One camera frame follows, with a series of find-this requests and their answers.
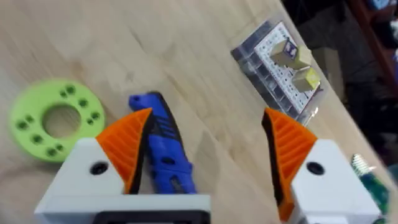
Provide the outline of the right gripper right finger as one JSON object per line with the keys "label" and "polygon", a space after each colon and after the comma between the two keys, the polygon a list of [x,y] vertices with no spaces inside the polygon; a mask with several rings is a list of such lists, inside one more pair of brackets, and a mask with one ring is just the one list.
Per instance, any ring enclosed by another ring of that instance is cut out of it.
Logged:
{"label": "right gripper right finger", "polygon": [[338,145],[270,108],[262,117],[282,223],[376,223],[381,210]]}

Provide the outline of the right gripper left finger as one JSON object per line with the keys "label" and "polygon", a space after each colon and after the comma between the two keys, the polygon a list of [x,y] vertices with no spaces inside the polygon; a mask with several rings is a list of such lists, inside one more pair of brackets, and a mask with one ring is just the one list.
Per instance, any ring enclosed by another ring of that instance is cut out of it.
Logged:
{"label": "right gripper left finger", "polygon": [[151,119],[150,108],[138,110],[77,140],[45,195],[137,194]]}

